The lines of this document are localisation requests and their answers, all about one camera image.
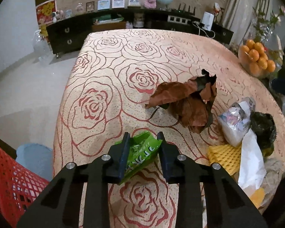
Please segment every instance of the metal pivot bolt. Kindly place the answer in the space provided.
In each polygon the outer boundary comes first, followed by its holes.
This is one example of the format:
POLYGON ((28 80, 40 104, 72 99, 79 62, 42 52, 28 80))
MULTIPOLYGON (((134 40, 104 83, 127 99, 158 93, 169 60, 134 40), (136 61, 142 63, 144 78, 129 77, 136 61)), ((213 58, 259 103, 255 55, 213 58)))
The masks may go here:
POLYGON ((108 161, 108 160, 111 159, 111 156, 108 155, 108 154, 104 154, 104 155, 102 155, 101 159, 102 159, 103 161, 108 161))
POLYGON ((177 157, 177 159, 179 160, 179 161, 185 161, 186 160, 186 156, 185 155, 183 155, 183 154, 180 154, 180 155, 178 155, 178 157, 177 157))
POLYGON ((74 162, 69 162, 69 163, 67 163, 67 165, 66 165, 66 168, 67 169, 73 169, 75 167, 75 163, 74 162))
POLYGON ((215 170, 219 170, 219 169, 221 168, 221 165, 218 164, 218 163, 214 163, 214 164, 212 165, 212 167, 213 167, 213 169, 215 169, 215 170))

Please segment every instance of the pink teddy bear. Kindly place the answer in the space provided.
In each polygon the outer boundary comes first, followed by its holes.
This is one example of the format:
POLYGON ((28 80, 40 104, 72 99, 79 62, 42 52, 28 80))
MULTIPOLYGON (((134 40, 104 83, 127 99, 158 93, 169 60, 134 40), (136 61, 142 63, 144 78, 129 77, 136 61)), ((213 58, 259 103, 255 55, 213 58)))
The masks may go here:
POLYGON ((144 6, 146 8, 156 8, 156 0, 145 0, 144 6))

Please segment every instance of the green snack wrapper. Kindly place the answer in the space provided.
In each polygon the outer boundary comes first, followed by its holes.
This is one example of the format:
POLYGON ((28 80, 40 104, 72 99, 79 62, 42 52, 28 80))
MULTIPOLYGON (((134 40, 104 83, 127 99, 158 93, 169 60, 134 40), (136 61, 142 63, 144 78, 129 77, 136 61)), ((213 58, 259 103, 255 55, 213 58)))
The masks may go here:
POLYGON ((155 139, 149 131, 145 131, 131 138, 125 177, 120 184, 150 164, 156 158, 161 143, 162 140, 155 139))

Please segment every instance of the tablecloth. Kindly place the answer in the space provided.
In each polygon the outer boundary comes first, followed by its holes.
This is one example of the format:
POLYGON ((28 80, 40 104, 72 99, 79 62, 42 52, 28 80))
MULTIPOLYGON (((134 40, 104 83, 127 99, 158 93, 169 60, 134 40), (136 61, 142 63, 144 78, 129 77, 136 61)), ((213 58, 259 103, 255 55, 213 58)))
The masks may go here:
MULTIPOLYGON (((209 164, 209 145, 226 144, 216 117, 252 96, 256 110, 277 127, 274 156, 285 170, 285 117, 269 91, 248 75, 238 58, 215 40, 181 32, 124 29, 91 33, 71 71, 54 139, 54 174, 66 163, 92 162, 124 132, 163 131, 168 142, 197 163, 209 164), (217 75, 213 124, 201 134, 184 128, 161 108, 145 109, 163 81, 185 82, 206 69, 217 75)), ((174 227, 177 185, 168 185, 156 160, 120 186, 109 184, 111 227, 174 227)))

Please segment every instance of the glass fruit bowl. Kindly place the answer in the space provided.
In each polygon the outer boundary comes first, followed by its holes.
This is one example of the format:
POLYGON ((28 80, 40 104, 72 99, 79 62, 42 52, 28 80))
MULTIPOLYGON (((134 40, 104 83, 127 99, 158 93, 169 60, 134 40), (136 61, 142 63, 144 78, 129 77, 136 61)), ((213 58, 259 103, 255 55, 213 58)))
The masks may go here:
POLYGON ((239 48, 238 58, 248 74, 263 79, 275 71, 276 64, 269 60, 265 48, 261 43, 247 40, 246 45, 239 48))

